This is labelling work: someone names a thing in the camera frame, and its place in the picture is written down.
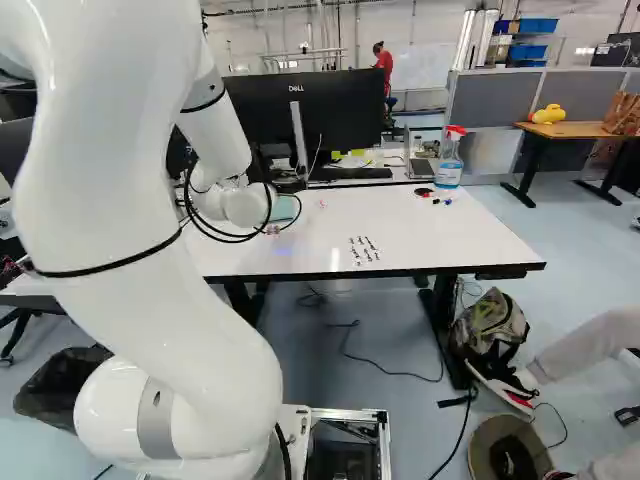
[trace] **backpack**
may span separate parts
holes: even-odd
[[[529,330],[518,304],[497,287],[492,287],[454,320],[449,344],[454,353],[472,364],[506,367],[527,340]]]

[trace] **blue bin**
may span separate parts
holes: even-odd
[[[540,60],[546,51],[546,45],[512,45],[509,48],[509,58],[511,60]]]
[[[539,60],[544,57],[545,52],[547,51],[546,45],[528,45],[527,47],[527,59],[528,60]]]
[[[553,33],[557,25],[557,18],[521,18],[520,33]]]
[[[498,20],[493,24],[493,33],[507,33],[509,31],[509,22],[511,20]]]
[[[556,31],[556,27],[558,26],[557,18],[542,18],[539,21],[540,24],[540,33],[553,33]]]
[[[518,64],[519,67],[546,67],[546,60],[523,60]]]
[[[512,45],[509,48],[509,58],[511,60],[526,60],[528,50],[528,45]]]

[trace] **sneaker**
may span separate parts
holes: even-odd
[[[485,387],[515,409],[528,417],[533,417],[533,404],[531,401],[539,396],[540,392],[538,390],[527,390],[520,382],[520,379],[514,375],[516,372],[515,367],[492,364],[472,365],[468,359],[465,359],[464,363]]]
[[[542,480],[565,480],[566,478],[573,477],[575,477],[573,473],[558,472],[557,470],[553,470],[542,477]]]

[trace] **white pants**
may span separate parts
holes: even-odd
[[[545,349],[527,367],[541,384],[584,370],[625,348],[640,348],[640,306],[612,310],[592,319]],[[593,462],[579,480],[640,479],[640,443]]]

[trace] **red shirt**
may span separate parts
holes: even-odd
[[[393,72],[393,57],[387,50],[380,52],[380,57],[376,63],[376,68],[384,69],[384,93],[391,93],[391,72]]]

